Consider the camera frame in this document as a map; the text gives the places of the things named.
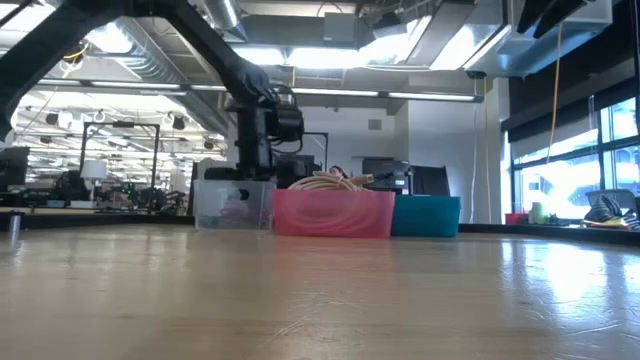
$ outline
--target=air duct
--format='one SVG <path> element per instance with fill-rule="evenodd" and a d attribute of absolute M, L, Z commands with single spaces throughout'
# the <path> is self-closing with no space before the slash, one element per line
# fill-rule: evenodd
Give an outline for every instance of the air duct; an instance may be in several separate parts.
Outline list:
<path fill-rule="evenodd" d="M 226 30 L 243 41 L 248 40 L 240 24 L 242 13 L 236 0 L 200 0 L 200 3 L 216 29 Z"/>
<path fill-rule="evenodd" d="M 147 32 L 134 20 L 121 18 L 112 23 L 131 42 L 129 58 L 122 57 L 117 61 L 127 67 L 145 82 L 188 83 L 182 74 L 167 58 L 166 54 L 155 44 Z M 228 124 L 212 106 L 207 105 L 201 95 L 188 92 L 185 96 L 169 96 L 171 100 L 182 104 L 189 115 L 208 131 L 220 134 L 227 133 Z"/>

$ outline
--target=clear plastic bin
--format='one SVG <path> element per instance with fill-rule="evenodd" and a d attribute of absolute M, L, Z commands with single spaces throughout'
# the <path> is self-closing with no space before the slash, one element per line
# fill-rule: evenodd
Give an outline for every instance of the clear plastic bin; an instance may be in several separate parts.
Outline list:
<path fill-rule="evenodd" d="M 395 197 L 375 191 L 276 190 L 275 231 L 284 236 L 388 239 Z"/>
<path fill-rule="evenodd" d="M 194 181 L 196 229 L 271 230 L 272 182 Z"/>

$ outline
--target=beige rope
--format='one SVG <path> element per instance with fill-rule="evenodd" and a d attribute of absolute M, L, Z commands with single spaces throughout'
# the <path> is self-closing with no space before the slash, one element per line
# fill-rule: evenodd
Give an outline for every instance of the beige rope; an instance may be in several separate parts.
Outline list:
<path fill-rule="evenodd" d="M 289 186 L 294 190 L 348 190 L 369 191 L 362 187 L 373 182 L 373 175 L 360 175 L 344 179 L 326 172 L 314 171 L 313 176 L 298 180 Z"/>

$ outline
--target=desk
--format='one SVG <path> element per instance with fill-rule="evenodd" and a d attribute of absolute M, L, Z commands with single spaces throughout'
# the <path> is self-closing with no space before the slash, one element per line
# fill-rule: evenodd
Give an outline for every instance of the desk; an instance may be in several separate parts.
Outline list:
<path fill-rule="evenodd" d="M 129 225 L 0 243 L 14 359 L 637 359 L 640 254 Z"/>

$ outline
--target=chair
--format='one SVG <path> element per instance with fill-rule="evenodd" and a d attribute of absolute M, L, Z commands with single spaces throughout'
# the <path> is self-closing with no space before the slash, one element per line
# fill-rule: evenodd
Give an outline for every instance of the chair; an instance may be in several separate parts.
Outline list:
<path fill-rule="evenodd" d="M 620 208 L 633 209 L 633 211 L 635 211 L 636 214 L 638 213 L 638 209 L 636 206 L 636 196 L 631 191 L 625 190 L 625 189 L 591 191 L 587 193 L 587 198 L 589 198 L 589 204 L 593 206 L 593 204 L 602 195 L 617 202 L 618 205 L 620 205 Z"/>

